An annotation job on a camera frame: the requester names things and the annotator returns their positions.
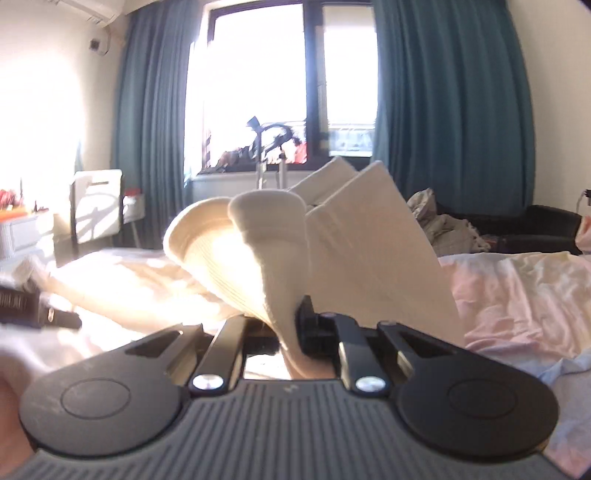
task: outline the white sock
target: white sock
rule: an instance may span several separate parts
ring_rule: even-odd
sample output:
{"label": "white sock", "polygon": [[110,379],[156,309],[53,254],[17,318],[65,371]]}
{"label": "white sock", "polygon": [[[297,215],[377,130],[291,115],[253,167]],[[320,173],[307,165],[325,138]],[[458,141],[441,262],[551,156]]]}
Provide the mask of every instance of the white sock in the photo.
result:
{"label": "white sock", "polygon": [[309,292],[317,312],[374,327],[390,320],[463,346],[447,278],[382,163],[306,215]]}
{"label": "white sock", "polygon": [[301,197],[307,209],[310,210],[323,203],[357,175],[357,171],[349,162],[342,157],[335,157],[324,167],[290,188],[290,192]]}
{"label": "white sock", "polygon": [[208,290],[273,328],[295,377],[331,378],[332,366],[305,356],[296,335],[309,273],[305,209],[281,190],[205,200],[179,215],[164,245]]}

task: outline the window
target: window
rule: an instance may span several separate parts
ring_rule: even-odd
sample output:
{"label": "window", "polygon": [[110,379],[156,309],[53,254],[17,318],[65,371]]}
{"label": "window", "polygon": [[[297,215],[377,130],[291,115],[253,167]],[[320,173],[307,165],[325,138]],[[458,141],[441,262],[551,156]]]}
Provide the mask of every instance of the window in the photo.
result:
{"label": "window", "polygon": [[326,5],[323,11],[329,155],[371,157],[378,109],[374,9]]}
{"label": "window", "polygon": [[[369,161],[378,95],[371,5],[262,0],[216,9],[208,40],[204,167],[254,169],[253,116],[291,127],[283,145],[291,168],[319,168],[335,155]],[[268,130],[263,143],[280,132]]]}

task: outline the white bedsheet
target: white bedsheet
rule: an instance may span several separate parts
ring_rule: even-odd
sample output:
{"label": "white bedsheet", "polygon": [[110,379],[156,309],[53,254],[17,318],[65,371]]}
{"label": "white bedsheet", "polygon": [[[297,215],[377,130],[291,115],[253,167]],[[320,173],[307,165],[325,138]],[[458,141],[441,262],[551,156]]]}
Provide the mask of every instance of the white bedsheet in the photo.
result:
{"label": "white bedsheet", "polygon": [[[560,422],[545,453],[580,476],[591,464],[591,263],[568,254],[457,255],[440,262],[468,347],[522,368],[554,390]],[[98,252],[59,269],[47,285],[67,299],[66,306],[78,305],[83,328],[2,328],[0,476],[31,455],[17,404],[36,376],[168,325],[203,321],[215,330],[236,313],[153,252]],[[63,305],[64,299],[54,301]],[[258,363],[262,375],[285,375],[277,359]]]}

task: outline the wall socket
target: wall socket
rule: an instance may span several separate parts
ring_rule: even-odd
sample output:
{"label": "wall socket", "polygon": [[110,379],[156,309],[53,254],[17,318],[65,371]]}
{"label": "wall socket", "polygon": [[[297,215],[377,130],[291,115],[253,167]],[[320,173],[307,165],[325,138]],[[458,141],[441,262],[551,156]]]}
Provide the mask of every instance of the wall socket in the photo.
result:
{"label": "wall socket", "polygon": [[93,39],[90,41],[90,46],[89,46],[89,48],[90,48],[92,51],[99,51],[99,48],[100,48],[100,40],[98,40],[97,38],[93,38]]}

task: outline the black couch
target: black couch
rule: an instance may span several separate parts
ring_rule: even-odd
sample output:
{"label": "black couch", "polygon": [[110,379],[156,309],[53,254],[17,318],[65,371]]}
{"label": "black couch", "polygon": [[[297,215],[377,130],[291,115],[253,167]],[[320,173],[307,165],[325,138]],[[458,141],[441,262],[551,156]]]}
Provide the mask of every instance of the black couch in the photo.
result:
{"label": "black couch", "polygon": [[519,217],[497,217],[454,213],[438,204],[437,213],[468,220],[481,235],[493,239],[494,252],[582,254],[574,243],[582,217],[566,210],[532,205]]}

